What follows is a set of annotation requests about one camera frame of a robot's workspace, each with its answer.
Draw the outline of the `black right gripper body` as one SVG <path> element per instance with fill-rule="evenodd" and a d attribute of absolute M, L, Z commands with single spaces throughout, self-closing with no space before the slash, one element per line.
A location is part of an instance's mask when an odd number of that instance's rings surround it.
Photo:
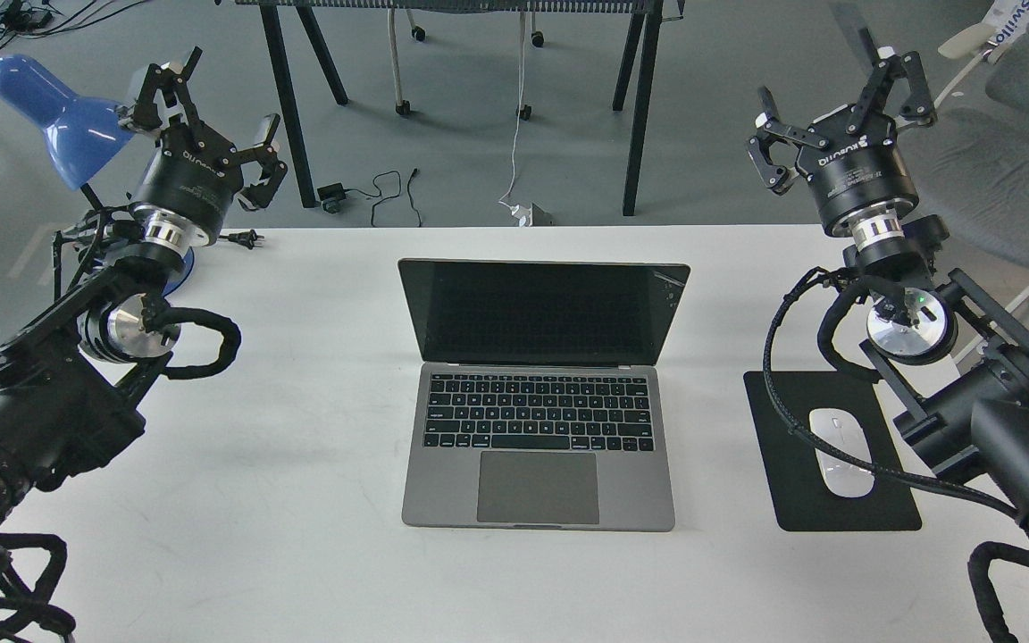
<path fill-rule="evenodd" d="M 809 126 L 824 149 L 802 146 L 795 168 L 816 201 L 825 235 L 847 237 L 847 220 L 875 204 L 891 201 L 899 214 L 919 204 L 919 195 L 897 148 L 894 120 L 883 113 L 867 113 L 862 126 L 851 131 L 854 105 L 818 118 Z"/>

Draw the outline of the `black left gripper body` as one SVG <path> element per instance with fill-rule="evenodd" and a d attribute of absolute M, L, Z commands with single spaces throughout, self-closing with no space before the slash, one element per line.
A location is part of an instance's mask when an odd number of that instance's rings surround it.
<path fill-rule="evenodd" d="M 146 229 L 147 243 L 167 248 L 209 246 L 220 235 L 226 209 L 244 187 L 242 171 L 230 163 L 234 144 L 204 127 L 169 126 L 156 141 L 132 197 L 132 214 Z"/>

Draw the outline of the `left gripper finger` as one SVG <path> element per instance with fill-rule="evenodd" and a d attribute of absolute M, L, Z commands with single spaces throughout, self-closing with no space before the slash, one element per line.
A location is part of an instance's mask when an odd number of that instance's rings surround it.
<path fill-rule="evenodd" d="M 230 162 L 234 166 L 244 167 L 245 164 L 257 163 L 261 170 L 257 182 L 237 192 L 238 203 L 247 212 L 257 212 L 268 208 L 289 170 L 287 164 L 279 159 L 279 146 L 274 142 L 280 123 L 280 114 L 267 114 L 258 130 L 260 141 L 247 149 L 236 149 L 232 152 Z"/>
<path fill-rule="evenodd" d="M 132 77 L 130 98 L 117 107 L 118 126 L 131 133 L 161 136 L 171 127 L 187 126 L 192 136 L 203 136 L 205 124 L 189 96 L 189 77 L 203 49 L 196 47 L 182 66 L 151 63 Z"/>

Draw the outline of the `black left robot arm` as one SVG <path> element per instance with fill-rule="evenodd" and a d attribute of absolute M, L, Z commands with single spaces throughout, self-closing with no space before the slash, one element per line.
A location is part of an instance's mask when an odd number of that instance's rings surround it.
<path fill-rule="evenodd" d="M 54 606 L 68 548 L 48 534 L 11 534 L 5 517 L 32 489 L 108 465 L 138 439 L 140 402 L 161 376 L 191 381 L 229 369 L 242 338 L 229 318 L 167 302 L 187 276 L 187 255 L 220 237 L 232 201 L 256 211 L 287 166 L 273 138 L 241 147 L 201 121 L 184 63 L 147 66 L 130 104 L 82 96 L 32 57 L 0 58 L 0 98 L 46 136 L 69 188 L 88 181 L 135 134 L 151 136 L 154 158 L 123 206 L 91 199 L 81 223 L 54 237 L 54 250 L 81 243 L 77 270 L 54 303 L 0 346 L 0 640 L 29 626 L 73 639 L 72 615 Z"/>

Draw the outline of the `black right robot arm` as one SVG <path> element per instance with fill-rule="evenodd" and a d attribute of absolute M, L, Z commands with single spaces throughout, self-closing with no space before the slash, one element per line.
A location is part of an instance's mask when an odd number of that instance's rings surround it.
<path fill-rule="evenodd" d="M 934 282 L 948 231 L 938 216 L 912 219 L 919 195 L 897 146 L 899 127 L 933 126 L 935 102 L 916 52 L 878 47 L 861 26 L 849 44 L 868 68 L 854 102 L 805 128 L 777 115 L 771 91 L 747 151 L 765 188 L 783 195 L 795 179 L 814 198 L 824 234 L 847 238 L 844 265 L 808 270 L 771 324 L 761 376 L 789 434 L 878 479 L 975 502 L 1012 516 L 1029 540 L 1029 330 L 956 269 Z M 904 406 L 894 424 L 930 476 L 894 471 L 836 446 L 800 422 L 777 392 L 772 355 L 791 306 L 814 286 L 833 288 L 816 344 L 833 370 L 886 383 Z M 984 542 L 967 574 L 993 642 L 1016 639 L 990 565 L 1029 567 L 1029 547 Z"/>

